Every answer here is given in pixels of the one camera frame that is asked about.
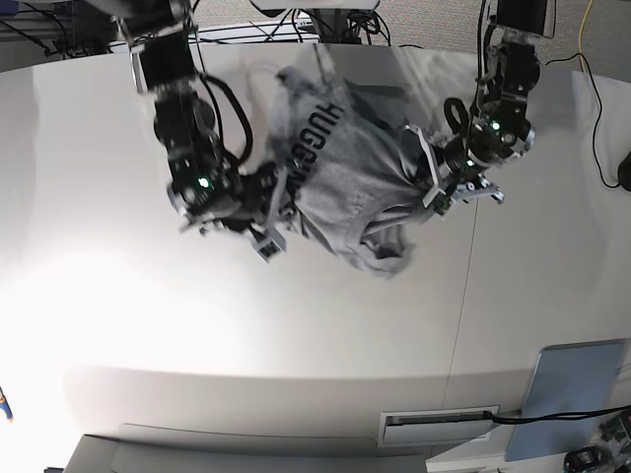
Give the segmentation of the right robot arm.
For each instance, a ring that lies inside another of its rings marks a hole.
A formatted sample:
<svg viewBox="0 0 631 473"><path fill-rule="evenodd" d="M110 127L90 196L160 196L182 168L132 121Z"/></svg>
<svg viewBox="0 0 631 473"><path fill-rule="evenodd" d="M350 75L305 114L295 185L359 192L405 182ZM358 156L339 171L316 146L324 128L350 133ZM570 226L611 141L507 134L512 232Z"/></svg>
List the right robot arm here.
<svg viewBox="0 0 631 473"><path fill-rule="evenodd" d="M184 228L246 237L265 261L286 249L276 228L287 171L243 174L253 131L232 89L205 70L188 1L96 1L124 38L137 92L154 99L154 133L166 148L167 194Z"/></svg>

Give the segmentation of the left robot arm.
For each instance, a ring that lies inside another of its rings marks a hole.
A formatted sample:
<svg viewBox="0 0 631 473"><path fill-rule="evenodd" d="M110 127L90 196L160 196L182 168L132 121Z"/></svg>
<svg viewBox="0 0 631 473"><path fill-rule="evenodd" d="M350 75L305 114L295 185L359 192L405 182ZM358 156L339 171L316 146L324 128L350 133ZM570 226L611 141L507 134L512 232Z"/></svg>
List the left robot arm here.
<svg viewBox="0 0 631 473"><path fill-rule="evenodd" d="M540 78L534 40L554 37L556 3L498 1L483 30L486 5L482 3L478 17L472 103L444 101L453 139L433 145L420 127L405 126L418 139L426 161L420 174L422 206L440 216L457 202L489 197L503 203L504 193L485 172L522 157L535 140L535 128L526 118L528 94Z"/></svg>

